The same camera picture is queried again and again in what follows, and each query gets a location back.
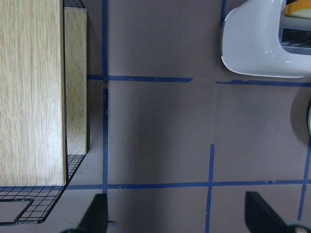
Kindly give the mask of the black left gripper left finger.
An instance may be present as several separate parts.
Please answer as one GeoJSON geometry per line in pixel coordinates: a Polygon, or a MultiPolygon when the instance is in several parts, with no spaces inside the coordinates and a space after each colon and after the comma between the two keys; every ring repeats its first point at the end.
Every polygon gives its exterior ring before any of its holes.
{"type": "Polygon", "coordinates": [[[96,194],[77,227],[78,233],[105,233],[108,227],[107,195],[96,194]]]}

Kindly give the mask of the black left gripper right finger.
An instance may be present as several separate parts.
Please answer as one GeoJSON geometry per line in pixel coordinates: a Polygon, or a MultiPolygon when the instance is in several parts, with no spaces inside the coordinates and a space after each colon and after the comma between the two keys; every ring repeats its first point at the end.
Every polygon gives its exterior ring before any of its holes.
{"type": "Polygon", "coordinates": [[[245,193],[244,221],[251,233],[289,233],[291,227],[258,192],[245,193]]]}

